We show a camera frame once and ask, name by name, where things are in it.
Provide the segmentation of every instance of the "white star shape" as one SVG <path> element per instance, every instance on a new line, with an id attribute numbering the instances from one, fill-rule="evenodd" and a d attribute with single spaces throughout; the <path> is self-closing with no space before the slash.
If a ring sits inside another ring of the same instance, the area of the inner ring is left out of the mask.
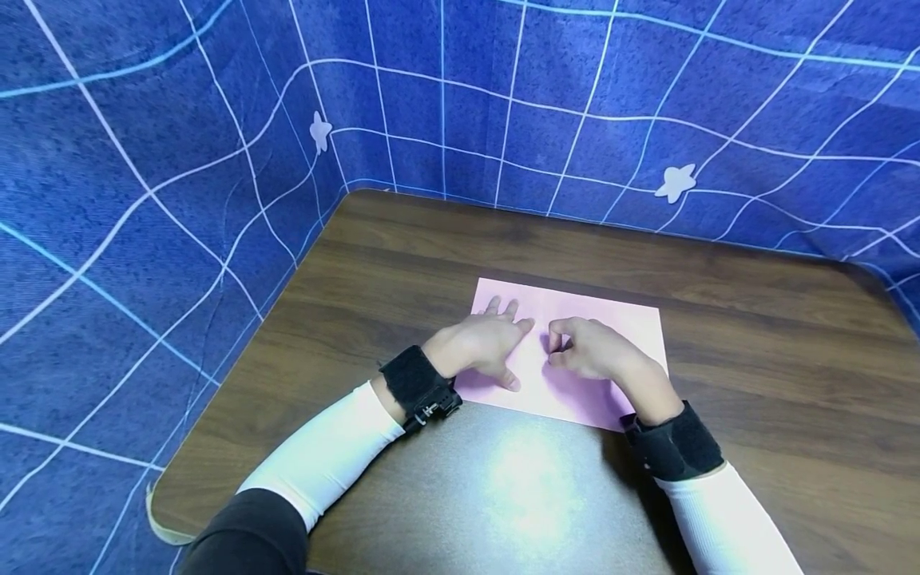
<path id="1" fill-rule="evenodd" d="M 664 170 L 664 183 L 655 191 L 655 197 L 668 197 L 668 203 L 675 203 L 681 198 L 681 194 L 690 190 L 696 185 L 696 180 L 692 176 L 696 164 L 687 164 L 684 167 L 668 167 Z"/>
<path id="2" fill-rule="evenodd" d="M 328 150 L 328 144 L 326 142 L 326 136 L 332 132 L 332 124 L 319 116 L 319 112 L 313 112 L 313 123 L 310 124 L 310 135 L 313 136 L 313 141 L 316 142 L 316 155 L 319 153 L 325 152 Z"/>

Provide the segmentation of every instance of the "pink paper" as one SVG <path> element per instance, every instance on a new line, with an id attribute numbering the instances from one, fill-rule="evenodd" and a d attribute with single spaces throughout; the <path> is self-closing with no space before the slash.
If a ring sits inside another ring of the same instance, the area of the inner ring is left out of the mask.
<path id="1" fill-rule="evenodd" d="M 495 295 L 501 296 L 500 311 L 517 299 L 517 319 L 536 320 L 534 329 L 508 358 L 508 367 L 521 380 L 521 391 L 508 391 L 491 377 L 470 370 L 456 379 L 456 390 L 464 401 L 622 431 L 620 417 L 634 409 L 616 385 L 608 380 L 584 379 L 547 363 L 547 325 L 562 317 L 596 318 L 623 334 L 665 371 L 668 369 L 661 318 L 655 307 L 479 278 L 471 312 L 481 313 Z"/>

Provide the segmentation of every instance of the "blue patterned fabric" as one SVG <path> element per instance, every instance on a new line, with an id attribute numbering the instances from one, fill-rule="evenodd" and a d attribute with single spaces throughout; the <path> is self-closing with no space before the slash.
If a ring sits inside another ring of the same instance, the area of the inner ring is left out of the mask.
<path id="1" fill-rule="evenodd" d="M 0 0 L 0 571 L 144 492 L 342 196 L 848 260 L 920 328 L 915 0 Z"/>

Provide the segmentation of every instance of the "brown wood grain surface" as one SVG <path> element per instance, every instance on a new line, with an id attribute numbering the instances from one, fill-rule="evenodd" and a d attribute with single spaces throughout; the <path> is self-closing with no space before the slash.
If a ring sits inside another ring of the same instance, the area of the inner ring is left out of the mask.
<path id="1" fill-rule="evenodd" d="M 285 288 L 160 478 L 155 519 L 198 533 L 304 421 L 465 316 L 479 277 L 660 308 L 675 387 L 805 571 L 917 572 L 920 349 L 866 273 L 372 191 Z M 620 435 L 469 403 L 384 451 L 320 520 L 309 565 L 692 572 Z"/>

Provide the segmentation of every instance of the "white sleeve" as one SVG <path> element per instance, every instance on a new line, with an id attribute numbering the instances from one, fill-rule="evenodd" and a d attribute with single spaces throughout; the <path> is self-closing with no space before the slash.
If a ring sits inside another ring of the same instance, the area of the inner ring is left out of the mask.
<path id="1" fill-rule="evenodd" d="M 403 433 L 367 382 L 295 431 L 236 492 L 274 491 L 300 512 L 309 532 L 374 458 Z"/>
<path id="2" fill-rule="evenodd" d="M 738 472 L 726 463 L 716 473 L 661 481 L 699 573 L 801 573 L 783 535 Z"/>

